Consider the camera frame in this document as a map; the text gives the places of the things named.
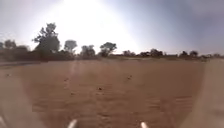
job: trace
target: dry field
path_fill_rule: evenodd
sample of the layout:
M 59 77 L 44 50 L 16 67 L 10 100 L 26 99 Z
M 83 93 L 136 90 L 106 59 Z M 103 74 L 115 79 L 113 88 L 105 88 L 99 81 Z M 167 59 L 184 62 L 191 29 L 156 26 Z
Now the dry field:
M 178 128 L 200 91 L 204 62 L 80 60 L 18 66 L 46 128 Z

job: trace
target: blue sky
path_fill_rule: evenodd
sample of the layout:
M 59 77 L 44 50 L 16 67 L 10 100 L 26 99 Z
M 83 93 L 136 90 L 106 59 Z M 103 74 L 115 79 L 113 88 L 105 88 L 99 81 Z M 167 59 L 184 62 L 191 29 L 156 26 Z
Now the blue sky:
M 151 48 L 176 53 L 224 53 L 223 0 L 0 0 L 0 40 L 31 39 L 46 22 L 56 22 L 63 45 L 106 41 L 118 52 Z

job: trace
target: distant tree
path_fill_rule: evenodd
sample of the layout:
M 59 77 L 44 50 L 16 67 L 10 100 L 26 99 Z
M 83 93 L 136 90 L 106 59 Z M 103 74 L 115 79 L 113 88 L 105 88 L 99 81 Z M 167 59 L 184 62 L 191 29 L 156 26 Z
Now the distant tree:
M 190 56 L 197 57 L 198 56 L 198 52 L 193 50 L 193 51 L 190 52 Z
M 152 57 L 160 57 L 160 56 L 163 56 L 163 52 L 162 51 L 158 51 L 157 49 L 151 49 L 150 51 L 150 55 Z
M 187 57 L 188 53 L 186 51 L 183 51 L 182 53 L 180 53 L 179 55 L 180 57 Z
M 215 57 L 215 58 L 221 57 L 221 55 L 219 53 L 214 53 L 212 56 Z
M 19 45 L 14 49 L 14 51 L 26 53 L 29 51 L 29 48 L 25 45 Z
M 46 28 L 41 28 L 39 35 L 33 39 L 34 42 L 39 43 L 35 50 L 44 52 L 57 52 L 59 50 L 60 41 L 55 29 L 55 23 L 49 23 Z
M 94 57 L 95 50 L 93 49 L 93 47 L 94 47 L 94 45 L 82 46 L 82 51 L 81 51 L 80 55 L 85 59 Z
M 67 40 L 65 41 L 65 46 L 64 46 L 64 50 L 68 51 L 70 53 L 73 52 L 73 49 L 77 47 L 77 43 L 74 40 Z
M 14 49 L 16 48 L 16 43 L 14 40 L 6 40 L 4 42 L 4 46 L 6 49 Z
M 126 51 L 123 51 L 123 55 L 124 56 L 135 56 L 135 53 L 131 52 L 130 50 L 126 50 Z
M 111 54 L 115 49 L 117 49 L 117 45 L 115 43 L 106 42 L 105 44 L 100 46 L 100 54 L 103 57 L 107 57 Z
M 4 43 L 0 42 L 0 49 L 4 48 Z
M 150 56 L 150 52 L 141 52 L 140 56 L 141 57 L 148 57 L 148 56 Z

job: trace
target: sunlight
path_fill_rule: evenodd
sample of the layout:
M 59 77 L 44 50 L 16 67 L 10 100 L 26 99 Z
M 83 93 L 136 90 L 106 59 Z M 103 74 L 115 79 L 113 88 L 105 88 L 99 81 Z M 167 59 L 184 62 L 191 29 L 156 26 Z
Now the sunlight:
M 47 22 L 52 21 L 56 22 L 61 44 L 74 39 L 79 47 L 93 44 L 98 51 L 109 41 L 117 44 L 118 53 L 127 49 L 138 52 L 125 25 L 98 0 L 64 0 L 50 11 Z

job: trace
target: tree line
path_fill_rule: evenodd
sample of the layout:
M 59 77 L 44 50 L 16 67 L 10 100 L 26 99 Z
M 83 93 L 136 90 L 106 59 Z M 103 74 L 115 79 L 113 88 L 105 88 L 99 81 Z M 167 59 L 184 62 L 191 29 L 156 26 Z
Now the tree line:
M 14 40 L 6 40 L 0 42 L 0 59 L 4 60 L 73 60 L 75 58 L 81 59 L 93 59 L 97 56 L 108 57 L 115 49 L 117 49 L 116 43 L 106 42 L 100 46 L 100 52 L 96 54 L 94 45 L 83 45 L 79 54 L 75 53 L 75 48 L 78 46 L 75 40 L 69 39 L 65 41 L 64 47 L 60 49 L 60 41 L 58 39 L 58 33 L 55 32 L 55 23 L 49 23 L 46 27 L 42 27 L 38 35 L 32 40 L 37 43 L 34 50 L 30 51 L 28 46 L 17 45 Z M 198 52 L 192 50 L 187 53 L 183 51 L 179 55 L 168 55 L 163 51 L 157 49 L 151 49 L 150 51 L 141 52 L 135 54 L 130 50 L 123 51 L 120 56 L 127 57 L 181 57 L 181 58 L 196 58 Z

